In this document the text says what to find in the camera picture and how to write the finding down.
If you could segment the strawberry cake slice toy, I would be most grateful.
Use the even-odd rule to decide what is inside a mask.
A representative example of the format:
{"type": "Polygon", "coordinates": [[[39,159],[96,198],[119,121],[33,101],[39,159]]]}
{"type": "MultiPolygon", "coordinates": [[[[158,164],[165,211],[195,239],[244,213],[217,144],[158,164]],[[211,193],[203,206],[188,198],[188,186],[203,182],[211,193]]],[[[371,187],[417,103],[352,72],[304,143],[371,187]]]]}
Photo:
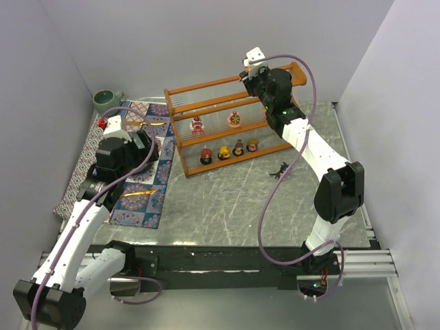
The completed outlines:
{"type": "Polygon", "coordinates": [[[190,123],[190,131],[192,135],[204,134],[204,124],[198,115],[192,118],[192,121],[190,123]]]}

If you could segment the pink donut strawberry toy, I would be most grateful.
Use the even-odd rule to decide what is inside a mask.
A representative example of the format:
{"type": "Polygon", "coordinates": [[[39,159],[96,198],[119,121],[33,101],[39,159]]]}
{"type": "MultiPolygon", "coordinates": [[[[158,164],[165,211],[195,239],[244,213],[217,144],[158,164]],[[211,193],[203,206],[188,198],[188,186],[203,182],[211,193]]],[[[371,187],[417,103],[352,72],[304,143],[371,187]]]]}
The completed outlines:
{"type": "Polygon", "coordinates": [[[241,116],[238,111],[232,111],[227,118],[228,126],[238,128],[241,126],[241,116]]]}

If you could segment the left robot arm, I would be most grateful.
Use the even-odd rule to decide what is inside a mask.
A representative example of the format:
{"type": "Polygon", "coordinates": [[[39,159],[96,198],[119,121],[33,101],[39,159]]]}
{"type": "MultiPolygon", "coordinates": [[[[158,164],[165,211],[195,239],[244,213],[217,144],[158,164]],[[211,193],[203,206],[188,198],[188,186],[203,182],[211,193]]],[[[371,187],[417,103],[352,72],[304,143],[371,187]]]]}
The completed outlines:
{"type": "Polygon", "coordinates": [[[123,195],[128,177],[157,160],[154,137],[143,130],[101,140],[93,163],[80,185],[74,209],[55,246],[29,281],[19,280],[13,296],[31,327],[47,325],[74,329],[91,296],[108,278],[135,274],[135,248],[121,241],[108,243],[86,268],[80,265],[99,227],[123,195]]]}

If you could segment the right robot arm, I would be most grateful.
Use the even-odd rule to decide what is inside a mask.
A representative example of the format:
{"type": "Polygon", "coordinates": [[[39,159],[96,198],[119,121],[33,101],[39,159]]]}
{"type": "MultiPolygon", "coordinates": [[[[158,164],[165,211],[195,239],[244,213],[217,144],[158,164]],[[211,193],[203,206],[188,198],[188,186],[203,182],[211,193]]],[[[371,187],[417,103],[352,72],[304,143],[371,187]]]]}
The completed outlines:
{"type": "Polygon", "coordinates": [[[298,152],[319,180],[313,199],[317,218],[303,243],[304,255],[292,261],[277,261],[266,252],[262,236],[257,236],[263,256],[280,266],[325,262],[340,231],[364,203],[364,167],[338,154],[312,127],[312,117],[305,115],[292,100],[292,76],[281,68],[263,65],[247,68],[239,75],[250,96],[261,101],[269,127],[298,152]]]}

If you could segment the brown-haired figurine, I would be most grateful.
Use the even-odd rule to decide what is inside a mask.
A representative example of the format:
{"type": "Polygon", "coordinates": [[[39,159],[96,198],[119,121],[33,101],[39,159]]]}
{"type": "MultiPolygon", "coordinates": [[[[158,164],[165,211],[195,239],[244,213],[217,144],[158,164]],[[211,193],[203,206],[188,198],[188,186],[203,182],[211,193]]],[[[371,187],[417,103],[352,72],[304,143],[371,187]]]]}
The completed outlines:
{"type": "Polygon", "coordinates": [[[236,144],[234,145],[234,148],[232,149],[232,154],[233,154],[235,157],[240,157],[240,156],[242,156],[242,155],[244,154],[243,147],[244,147],[244,145],[243,145],[243,143],[242,143],[242,140],[241,140],[241,139],[238,139],[237,142],[236,142],[236,144]]]}

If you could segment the yellow-haired figurine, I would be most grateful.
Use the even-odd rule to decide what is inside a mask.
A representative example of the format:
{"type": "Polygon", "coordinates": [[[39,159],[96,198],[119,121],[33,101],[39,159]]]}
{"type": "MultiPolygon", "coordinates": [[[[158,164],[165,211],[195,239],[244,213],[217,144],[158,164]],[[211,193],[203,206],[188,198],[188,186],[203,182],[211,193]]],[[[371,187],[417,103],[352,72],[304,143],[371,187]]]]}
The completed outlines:
{"type": "Polygon", "coordinates": [[[219,149],[219,152],[217,154],[217,158],[221,161],[228,160],[230,158],[230,150],[227,146],[222,146],[219,149]]]}

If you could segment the straw hat figurine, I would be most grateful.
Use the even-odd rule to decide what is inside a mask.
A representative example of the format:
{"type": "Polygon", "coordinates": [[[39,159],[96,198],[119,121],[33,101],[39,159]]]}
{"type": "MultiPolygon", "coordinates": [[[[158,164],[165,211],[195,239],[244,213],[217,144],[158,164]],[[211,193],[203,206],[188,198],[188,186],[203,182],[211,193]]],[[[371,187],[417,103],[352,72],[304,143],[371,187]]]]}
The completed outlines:
{"type": "Polygon", "coordinates": [[[250,139],[247,141],[246,149],[247,149],[249,152],[253,153],[253,152],[256,152],[256,151],[258,150],[258,145],[259,145],[259,141],[258,141],[258,139],[255,138],[255,137],[252,137],[252,138],[250,138],[250,139]]]}

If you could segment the red-haired figurine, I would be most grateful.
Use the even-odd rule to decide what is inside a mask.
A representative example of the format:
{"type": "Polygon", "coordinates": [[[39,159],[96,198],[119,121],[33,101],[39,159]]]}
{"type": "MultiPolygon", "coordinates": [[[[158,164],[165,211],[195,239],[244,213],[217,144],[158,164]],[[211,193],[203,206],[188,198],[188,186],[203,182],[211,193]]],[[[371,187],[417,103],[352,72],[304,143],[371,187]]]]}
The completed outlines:
{"type": "Polygon", "coordinates": [[[200,153],[200,162],[203,165],[209,165],[212,163],[212,150],[210,148],[203,148],[200,153]]]}

